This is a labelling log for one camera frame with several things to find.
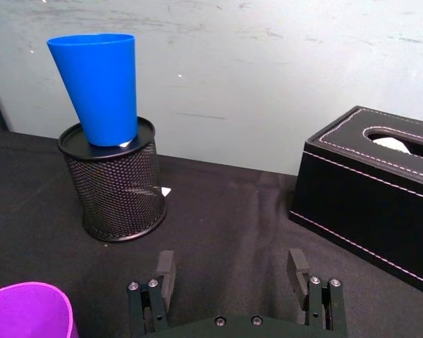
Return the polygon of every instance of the mesh pencil holder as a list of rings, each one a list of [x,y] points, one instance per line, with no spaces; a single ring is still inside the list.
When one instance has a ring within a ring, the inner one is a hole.
[[[153,230],[166,215],[155,129],[138,117],[138,135],[126,147],[91,145],[80,124],[59,138],[84,210],[83,224],[96,239],[119,242]]]

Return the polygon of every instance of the white wall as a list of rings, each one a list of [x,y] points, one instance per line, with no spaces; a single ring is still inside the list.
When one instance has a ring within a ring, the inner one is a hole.
[[[13,130],[77,122],[46,40],[102,31],[137,35],[161,154],[296,174],[304,140],[355,105],[423,119],[423,0],[0,0]]]

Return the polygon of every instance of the table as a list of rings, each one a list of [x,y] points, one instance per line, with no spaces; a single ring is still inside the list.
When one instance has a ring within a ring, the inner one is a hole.
[[[82,228],[56,140],[0,132],[0,287],[55,284],[82,338],[129,337],[125,286],[152,277],[159,252],[172,249],[171,326],[219,314],[296,321],[286,258],[300,248],[312,273],[343,281],[350,337],[423,337],[422,292],[287,219],[294,176],[160,161],[172,188],[165,221],[133,242],[106,244]]]

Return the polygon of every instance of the purple cup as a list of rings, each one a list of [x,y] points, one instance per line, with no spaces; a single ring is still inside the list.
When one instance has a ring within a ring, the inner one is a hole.
[[[78,338],[68,297],[39,282],[0,289],[0,338]]]

